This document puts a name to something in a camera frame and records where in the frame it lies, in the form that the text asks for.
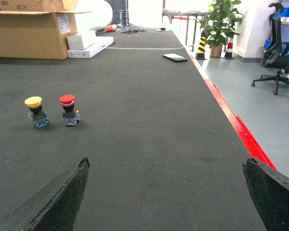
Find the table leg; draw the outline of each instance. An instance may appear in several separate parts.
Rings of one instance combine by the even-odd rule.
[[[187,16],[187,23],[186,23],[186,37],[185,37],[185,45],[187,45],[188,25],[189,25],[189,16]]]
[[[196,19],[195,19],[195,27],[194,27],[194,37],[193,37],[193,44],[192,44],[192,52],[194,52],[194,46],[195,46],[197,17],[198,17],[198,15],[196,15]]]

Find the office chair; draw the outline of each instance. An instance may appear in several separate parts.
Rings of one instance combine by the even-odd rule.
[[[272,42],[266,49],[262,59],[262,65],[270,68],[278,68],[275,76],[261,75],[261,78],[253,80],[251,86],[255,87],[255,82],[274,80],[276,82],[276,89],[274,95],[278,95],[278,83],[284,82],[289,85],[289,78],[282,77],[282,74],[289,74],[289,42],[282,42],[281,40],[281,20],[280,17],[275,17],[283,11],[283,6],[280,3],[271,3],[269,7],[275,6],[276,11],[270,15],[270,25],[272,29]]]

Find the red button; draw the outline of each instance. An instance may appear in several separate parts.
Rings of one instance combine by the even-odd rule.
[[[62,104],[69,104],[75,100],[74,95],[63,95],[59,98],[59,102]]]

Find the white box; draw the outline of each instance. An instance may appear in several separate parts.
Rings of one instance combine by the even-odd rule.
[[[67,37],[70,50],[83,50],[95,43],[96,31],[87,30]]]
[[[68,50],[69,58],[89,59],[114,43],[114,37],[96,37],[95,43],[84,50]]]

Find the chair base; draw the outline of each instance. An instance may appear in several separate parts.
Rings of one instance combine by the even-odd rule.
[[[278,71],[277,72],[277,75],[276,76],[269,76],[269,75],[261,75],[261,78],[259,79],[255,79],[253,80],[253,82],[251,83],[251,86],[252,87],[255,87],[255,82],[258,82],[258,81],[269,81],[269,80],[274,80],[276,82],[276,89],[274,91],[274,95],[278,95],[278,85],[279,85],[279,82],[283,82],[287,85],[289,85],[289,78],[287,77],[281,77],[280,75],[283,74],[282,71]]]

